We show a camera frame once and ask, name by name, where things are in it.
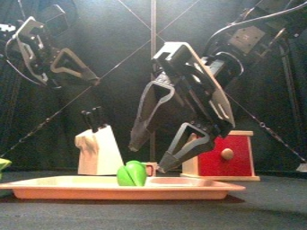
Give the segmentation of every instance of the pink tray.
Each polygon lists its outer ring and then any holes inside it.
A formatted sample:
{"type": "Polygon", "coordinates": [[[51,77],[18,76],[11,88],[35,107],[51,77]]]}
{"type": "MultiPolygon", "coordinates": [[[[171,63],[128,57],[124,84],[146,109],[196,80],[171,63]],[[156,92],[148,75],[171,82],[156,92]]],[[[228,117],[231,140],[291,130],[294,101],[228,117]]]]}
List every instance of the pink tray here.
{"type": "Polygon", "coordinates": [[[119,186],[114,176],[55,176],[0,184],[20,199],[224,199],[243,186],[184,177],[148,177],[144,187],[119,186]]]}

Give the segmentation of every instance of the green vegetable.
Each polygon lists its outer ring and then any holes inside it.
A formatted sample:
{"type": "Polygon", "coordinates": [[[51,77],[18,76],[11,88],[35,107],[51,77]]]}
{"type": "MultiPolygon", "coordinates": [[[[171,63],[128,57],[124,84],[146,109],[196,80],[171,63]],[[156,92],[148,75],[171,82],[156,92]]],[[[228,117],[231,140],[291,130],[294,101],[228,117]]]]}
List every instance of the green vegetable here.
{"type": "Polygon", "coordinates": [[[0,179],[3,177],[2,171],[12,164],[7,159],[0,158],[0,179]]]}
{"type": "Polygon", "coordinates": [[[120,186],[144,186],[147,182],[147,166],[139,161],[130,161],[118,170],[118,183],[120,186]]]}

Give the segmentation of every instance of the table surface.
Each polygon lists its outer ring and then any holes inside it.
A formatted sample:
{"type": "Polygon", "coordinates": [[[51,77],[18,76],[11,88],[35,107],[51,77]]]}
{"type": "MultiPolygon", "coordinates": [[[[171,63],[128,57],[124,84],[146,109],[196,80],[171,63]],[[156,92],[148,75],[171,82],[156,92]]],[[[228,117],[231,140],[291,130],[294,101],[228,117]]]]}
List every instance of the table surface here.
{"type": "MultiPolygon", "coordinates": [[[[72,172],[6,172],[2,182],[72,172]]],[[[260,176],[223,200],[0,198],[0,229],[307,229],[307,180],[260,176]]]]}

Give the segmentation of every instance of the red box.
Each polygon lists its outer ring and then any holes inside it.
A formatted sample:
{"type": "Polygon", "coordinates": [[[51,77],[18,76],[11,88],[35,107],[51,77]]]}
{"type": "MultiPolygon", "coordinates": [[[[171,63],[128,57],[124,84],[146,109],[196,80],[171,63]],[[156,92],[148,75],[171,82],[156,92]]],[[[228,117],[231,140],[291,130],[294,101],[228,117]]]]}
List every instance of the red box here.
{"type": "Polygon", "coordinates": [[[232,131],[216,138],[212,151],[183,163],[182,176],[223,181],[259,181],[254,174],[252,131],[232,131]]]}

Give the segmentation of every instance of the white knob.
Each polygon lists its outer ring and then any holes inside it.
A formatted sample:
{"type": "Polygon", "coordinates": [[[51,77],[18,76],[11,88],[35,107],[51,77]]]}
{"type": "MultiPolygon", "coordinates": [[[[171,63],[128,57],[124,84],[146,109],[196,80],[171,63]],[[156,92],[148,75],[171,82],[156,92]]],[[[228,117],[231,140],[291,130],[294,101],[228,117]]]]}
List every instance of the white knob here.
{"type": "Polygon", "coordinates": [[[222,157],[228,161],[232,159],[234,157],[234,151],[230,148],[226,148],[222,153],[220,153],[222,157]]]}

